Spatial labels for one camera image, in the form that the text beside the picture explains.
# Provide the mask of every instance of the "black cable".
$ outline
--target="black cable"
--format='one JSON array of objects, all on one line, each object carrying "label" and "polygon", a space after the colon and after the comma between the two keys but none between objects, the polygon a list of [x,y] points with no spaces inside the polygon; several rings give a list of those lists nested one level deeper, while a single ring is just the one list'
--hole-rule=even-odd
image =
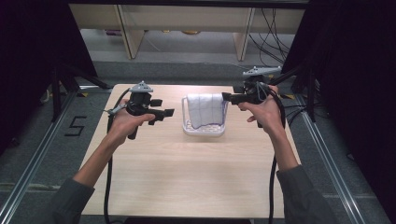
[{"label": "black cable", "polygon": [[[270,95],[274,97],[274,100],[279,107],[280,111],[280,119],[282,121],[283,128],[286,127],[286,116],[285,116],[285,107],[283,106],[280,98],[277,96],[277,93],[274,90],[270,90],[268,92]],[[275,173],[276,173],[276,156],[274,156],[271,174],[270,174],[270,187],[269,187],[269,198],[270,198],[270,215],[268,217],[268,223],[272,224],[274,220],[274,183],[275,183]]]},{"label": "black cable", "polygon": [[304,108],[301,108],[299,110],[296,111],[296,113],[291,117],[291,119],[289,119],[289,126],[291,126],[291,124],[293,123],[294,119],[301,114],[301,112],[305,111],[307,109],[307,106],[305,106]]},{"label": "black cable", "polygon": [[249,37],[250,37],[250,39],[253,41],[253,43],[256,45],[256,47],[257,47],[260,51],[266,53],[268,56],[270,56],[271,58],[277,60],[279,63],[283,63],[283,62],[284,62],[282,59],[279,59],[278,57],[276,57],[275,54],[271,53],[271,52],[268,51],[267,49],[262,48],[262,46],[259,45],[259,44],[256,42],[256,40],[253,38],[253,36],[249,35]]},{"label": "black cable", "polygon": [[285,108],[292,108],[292,107],[302,107],[302,106],[307,106],[307,105],[285,105]]},{"label": "black cable", "polygon": [[283,45],[286,49],[289,49],[289,48],[288,48],[288,47],[279,39],[279,37],[277,36],[276,20],[275,20],[275,18],[276,18],[276,9],[273,8],[273,20],[272,20],[272,22],[271,22],[271,25],[270,25],[269,21],[267,20],[267,18],[266,18],[266,16],[265,16],[265,13],[264,13],[263,8],[262,8],[262,15],[263,15],[263,17],[264,17],[264,19],[265,19],[265,22],[267,23],[268,30],[269,30],[269,32],[268,32],[268,34],[267,34],[267,37],[268,37],[269,34],[272,35],[272,37],[274,38],[274,40],[275,40],[275,42],[276,42],[276,44],[277,44],[277,48],[274,47],[274,46],[272,46],[272,45],[270,45],[270,44],[268,44],[268,43],[266,42],[267,37],[265,37],[265,40],[263,40],[263,41],[264,41],[269,47],[271,47],[271,48],[273,48],[273,49],[278,49],[279,52],[280,52],[280,54],[282,55],[283,60],[285,60],[285,59],[286,59],[285,53],[288,53],[288,52],[285,51],[285,50],[283,50],[282,47],[280,46],[280,44]]},{"label": "black cable", "polygon": [[[129,91],[129,89],[122,93],[119,100],[114,105],[114,108],[116,108],[120,104],[122,98],[126,95],[126,93],[128,93],[128,91]],[[114,115],[109,115],[108,122],[107,122],[107,132],[110,131],[111,125],[113,124],[113,120],[114,120]],[[105,202],[104,202],[104,216],[105,216],[106,224],[112,224],[112,223],[117,223],[117,222],[123,223],[122,221],[119,221],[119,220],[110,221],[110,218],[108,215],[108,198],[110,196],[112,172],[113,172],[113,157],[110,157],[110,160],[107,163],[107,181],[106,181]]]},{"label": "black cable", "polygon": [[260,61],[262,61],[262,64],[264,64],[264,66],[268,67],[268,65],[262,60],[262,50],[259,51],[259,57],[260,57]]},{"label": "black cable", "polygon": [[293,111],[291,111],[287,116],[286,116],[286,118],[288,118],[290,115],[292,115],[292,114],[295,114],[295,113],[297,113],[297,112],[301,112],[301,107],[304,107],[304,108],[306,108],[307,107],[307,105],[304,105],[304,106],[299,106],[300,108],[298,108],[298,109],[295,109],[295,110],[293,110]]}]

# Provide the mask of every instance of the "finger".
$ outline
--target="finger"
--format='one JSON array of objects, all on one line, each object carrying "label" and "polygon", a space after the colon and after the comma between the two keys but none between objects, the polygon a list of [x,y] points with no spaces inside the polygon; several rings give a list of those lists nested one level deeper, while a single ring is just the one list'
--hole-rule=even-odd
[{"label": "finger", "polygon": [[251,116],[247,119],[247,122],[253,122],[254,120],[256,120],[256,118],[254,116]]},{"label": "finger", "polygon": [[241,109],[241,110],[250,110],[250,108],[253,106],[253,104],[251,104],[251,103],[248,103],[248,102],[243,102],[243,103],[239,103],[238,104],[238,107]]},{"label": "finger", "polygon": [[268,87],[269,87],[271,90],[275,91],[276,93],[277,93],[278,90],[279,90],[279,88],[278,88],[277,86],[268,85]]},{"label": "finger", "polygon": [[128,103],[128,99],[122,99],[120,100],[120,105],[125,105],[126,103]]},{"label": "finger", "polygon": [[141,115],[141,116],[137,116],[137,118],[139,118],[142,121],[142,123],[143,123],[144,121],[150,121],[150,120],[155,119],[155,115],[153,115],[153,114],[144,114],[144,115]]}]

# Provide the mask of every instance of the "white towel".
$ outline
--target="white towel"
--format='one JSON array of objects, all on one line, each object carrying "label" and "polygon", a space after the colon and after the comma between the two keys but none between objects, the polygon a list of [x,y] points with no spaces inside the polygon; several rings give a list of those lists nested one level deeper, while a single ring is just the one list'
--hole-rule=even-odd
[{"label": "white towel", "polygon": [[191,126],[198,129],[209,124],[224,123],[224,106],[221,93],[188,94],[189,116]]}]

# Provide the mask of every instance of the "light wood surface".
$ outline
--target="light wood surface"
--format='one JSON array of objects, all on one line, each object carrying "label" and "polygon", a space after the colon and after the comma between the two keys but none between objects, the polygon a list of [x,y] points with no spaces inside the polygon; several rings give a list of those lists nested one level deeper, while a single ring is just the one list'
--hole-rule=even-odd
[{"label": "light wood surface", "polygon": [[[134,84],[116,85],[106,105],[112,108]],[[114,154],[109,214],[149,217],[268,217],[268,187],[274,151],[257,123],[247,123],[248,111],[229,104],[221,137],[184,134],[181,99],[188,93],[233,92],[232,87],[157,86],[152,99],[160,109],[174,108],[172,118],[143,124],[135,140]],[[85,160],[106,134],[107,114],[101,117]],[[295,145],[289,127],[289,140]],[[83,214],[102,215],[106,170]],[[276,179],[275,214],[283,217],[283,197]]]}]

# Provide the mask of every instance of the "cable cord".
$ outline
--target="cable cord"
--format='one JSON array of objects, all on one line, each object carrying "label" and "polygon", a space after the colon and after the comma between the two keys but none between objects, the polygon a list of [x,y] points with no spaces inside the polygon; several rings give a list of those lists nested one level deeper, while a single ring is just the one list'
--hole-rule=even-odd
[{"label": "cable cord", "polygon": [[[126,95],[126,93],[128,93],[128,91],[129,91],[129,89],[127,89],[125,92],[122,93],[119,100],[114,105],[114,108],[116,108],[120,104],[122,98]],[[110,131],[111,125],[113,124],[113,119],[114,119],[114,115],[108,116],[107,132]],[[107,180],[106,180],[106,191],[105,191],[105,202],[104,202],[104,216],[105,216],[106,224],[123,223],[122,221],[119,221],[119,220],[110,221],[110,218],[108,215],[108,199],[110,197],[112,172],[113,172],[113,157],[110,157],[110,160],[107,163]]]},{"label": "cable cord", "polygon": [[[273,12],[273,16],[272,16],[272,17],[273,17],[273,19],[272,19],[271,25],[270,25],[270,22],[267,20],[267,18],[266,18],[266,16],[265,16],[265,13],[264,13],[263,8],[261,8],[261,10],[262,10],[262,16],[264,17],[265,23],[267,24],[267,27],[268,27],[268,30],[269,30],[269,32],[268,32],[267,36],[265,37],[265,39],[262,38],[262,36],[259,34],[260,38],[261,38],[262,41],[263,41],[262,44],[266,44],[268,47],[270,47],[270,48],[272,48],[272,49],[278,49],[279,52],[280,52],[280,55],[282,56],[282,59],[283,59],[282,61],[284,61],[284,60],[286,60],[286,55],[285,55],[285,53],[288,54],[288,52],[285,51],[285,50],[283,50],[282,47],[281,47],[281,45],[282,45],[283,47],[285,47],[287,50],[289,50],[290,48],[287,47],[287,46],[279,39],[279,37],[277,36],[277,29],[276,29],[276,9],[275,9],[275,8],[272,9],[272,12]],[[272,37],[274,38],[274,40],[275,40],[275,42],[276,42],[276,44],[277,44],[277,47],[274,47],[274,46],[270,45],[270,44],[267,42],[267,38],[268,38],[269,34],[271,34]]]},{"label": "cable cord", "polygon": [[279,59],[278,57],[275,56],[275,54],[271,53],[270,51],[268,51],[267,49],[264,49],[262,47],[262,45],[260,45],[259,43],[256,42],[256,40],[253,38],[253,36],[249,35],[250,39],[253,41],[254,45],[256,45],[256,47],[259,49],[260,53],[264,52],[265,54],[267,54],[268,56],[270,56],[271,58],[275,59],[276,61],[278,61],[279,63],[283,63],[282,59]]},{"label": "cable cord", "polygon": [[[280,119],[282,121],[283,128],[286,127],[286,112],[285,107],[283,106],[280,98],[277,96],[277,93],[273,90],[268,92],[270,95],[274,97],[274,100],[279,107],[280,111]],[[274,183],[275,183],[275,173],[276,173],[276,157],[274,156],[273,163],[271,166],[271,174],[270,174],[270,186],[269,186],[269,201],[270,201],[270,214],[268,217],[268,223],[272,224],[274,221]]]}]

